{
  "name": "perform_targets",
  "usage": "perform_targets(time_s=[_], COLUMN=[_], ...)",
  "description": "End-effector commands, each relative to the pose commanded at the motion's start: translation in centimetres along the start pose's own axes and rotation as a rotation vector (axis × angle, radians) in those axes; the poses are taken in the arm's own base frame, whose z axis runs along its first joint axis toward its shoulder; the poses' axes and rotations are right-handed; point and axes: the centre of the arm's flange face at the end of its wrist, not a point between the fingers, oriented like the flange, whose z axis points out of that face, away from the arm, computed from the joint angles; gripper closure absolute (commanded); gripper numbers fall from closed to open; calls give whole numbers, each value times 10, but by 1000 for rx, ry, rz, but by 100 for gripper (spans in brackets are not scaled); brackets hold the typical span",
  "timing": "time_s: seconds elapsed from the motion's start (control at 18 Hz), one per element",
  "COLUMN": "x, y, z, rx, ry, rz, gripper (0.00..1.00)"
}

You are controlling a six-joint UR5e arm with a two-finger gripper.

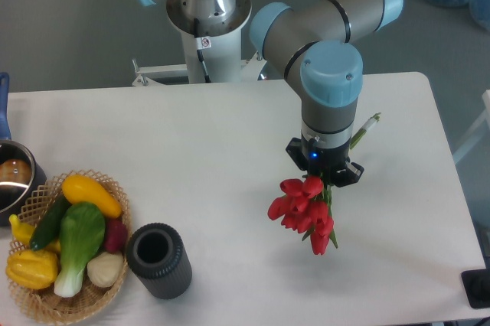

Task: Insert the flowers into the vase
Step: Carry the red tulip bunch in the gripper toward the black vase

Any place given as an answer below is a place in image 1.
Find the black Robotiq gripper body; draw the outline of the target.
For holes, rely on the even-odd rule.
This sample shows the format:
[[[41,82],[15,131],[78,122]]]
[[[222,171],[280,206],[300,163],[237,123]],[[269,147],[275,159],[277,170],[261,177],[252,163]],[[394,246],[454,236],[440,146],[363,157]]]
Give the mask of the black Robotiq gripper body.
[[[350,141],[336,148],[321,148],[314,138],[301,138],[302,153],[307,159],[307,172],[322,176],[323,181],[334,181],[335,176],[347,167]]]

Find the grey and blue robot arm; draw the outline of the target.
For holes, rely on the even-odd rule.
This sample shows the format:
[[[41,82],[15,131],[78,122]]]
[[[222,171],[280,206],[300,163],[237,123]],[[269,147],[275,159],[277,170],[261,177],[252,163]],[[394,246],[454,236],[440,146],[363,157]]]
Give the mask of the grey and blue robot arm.
[[[364,169],[349,148],[363,61],[353,41],[396,20],[403,0],[318,0],[295,11],[274,2],[251,11],[251,0],[139,0],[164,3],[181,34],[190,83],[240,80],[241,31],[259,57],[283,75],[302,102],[301,135],[287,146],[298,168],[325,185],[359,181]]]

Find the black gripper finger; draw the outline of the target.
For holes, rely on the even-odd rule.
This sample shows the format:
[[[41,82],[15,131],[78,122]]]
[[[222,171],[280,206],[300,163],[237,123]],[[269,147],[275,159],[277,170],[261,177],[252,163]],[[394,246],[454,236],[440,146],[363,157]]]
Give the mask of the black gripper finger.
[[[286,153],[295,163],[300,171],[307,171],[309,167],[308,159],[302,153],[302,140],[292,138],[286,146]]]
[[[345,166],[336,169],[331,174],[331,184],[336,187],[346,187],[359,182],[364,173],[364,168],[355,163],[347,161]]]

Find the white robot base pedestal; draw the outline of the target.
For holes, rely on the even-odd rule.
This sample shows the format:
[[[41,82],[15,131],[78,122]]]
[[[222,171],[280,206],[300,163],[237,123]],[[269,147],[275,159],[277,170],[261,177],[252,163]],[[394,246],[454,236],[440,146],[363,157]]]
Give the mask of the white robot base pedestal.
[[[133,61],[135,86],[186,77],[193,83],[261,80],[266,61],[254,53],[242,57],[242,29],[250,19],[251,0],[167,0],[171,25],[181,35],[185,63],[139,67]]]

